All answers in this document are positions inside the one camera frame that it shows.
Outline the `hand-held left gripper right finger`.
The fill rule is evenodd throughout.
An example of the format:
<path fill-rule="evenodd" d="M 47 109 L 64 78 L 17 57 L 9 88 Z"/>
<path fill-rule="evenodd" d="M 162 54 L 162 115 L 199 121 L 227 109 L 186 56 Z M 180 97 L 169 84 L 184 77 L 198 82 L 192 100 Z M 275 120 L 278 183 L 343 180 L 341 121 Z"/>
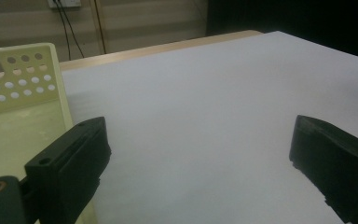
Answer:
<path fill-rule="evenodd" d="M 297 116 L 289 160 L 350 224 L 358 224 L 358 138 L 326 121 Z"/>

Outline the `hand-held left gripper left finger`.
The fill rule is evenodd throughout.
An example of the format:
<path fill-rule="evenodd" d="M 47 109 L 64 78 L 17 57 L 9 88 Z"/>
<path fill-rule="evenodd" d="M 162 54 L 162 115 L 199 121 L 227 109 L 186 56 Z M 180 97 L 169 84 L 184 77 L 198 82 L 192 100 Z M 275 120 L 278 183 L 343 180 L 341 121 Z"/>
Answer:
<path fill-rule="evenodd" d="M 41 224 L 75 224 L 110 161 L 105 118 L 88 119 L 25 164 L 40 206 Z"/>

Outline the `pale green perforated plastic basket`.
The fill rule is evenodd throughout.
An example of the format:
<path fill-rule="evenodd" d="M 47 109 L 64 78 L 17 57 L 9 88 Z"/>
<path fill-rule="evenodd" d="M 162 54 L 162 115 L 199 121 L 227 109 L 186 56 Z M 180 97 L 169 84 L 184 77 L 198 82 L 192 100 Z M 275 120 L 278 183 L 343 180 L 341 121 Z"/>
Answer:
<path fill-rule="evenodd" d="M 41 224 L 25 164 L 77 124 L 54 45 L 0 48 L 0 224 Z M 92 199 L 75 224 L 97 224 Z"/>

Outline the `white table cover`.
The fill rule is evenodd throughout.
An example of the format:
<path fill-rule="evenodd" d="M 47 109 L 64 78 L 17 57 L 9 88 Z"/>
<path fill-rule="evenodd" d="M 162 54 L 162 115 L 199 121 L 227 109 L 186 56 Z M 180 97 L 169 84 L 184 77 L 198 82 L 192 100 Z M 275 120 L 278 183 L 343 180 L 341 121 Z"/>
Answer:
<path fill-rule="evenodd" d="M 62 77 L 106 120 L 100 224 L 341 224 L 289 150 L 299 115 L 358 137 L 358 57 L 274 32 Z"/>

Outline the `white wall socket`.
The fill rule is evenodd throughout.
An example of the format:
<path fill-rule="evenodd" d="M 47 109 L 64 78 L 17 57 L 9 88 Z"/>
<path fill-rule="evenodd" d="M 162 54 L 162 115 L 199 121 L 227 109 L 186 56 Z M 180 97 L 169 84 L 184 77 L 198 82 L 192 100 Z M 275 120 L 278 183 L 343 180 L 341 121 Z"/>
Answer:
<path fill-rule="evenodd" d="M 50 8 L 81 7 L 81 0 L 47 0 Z"/>

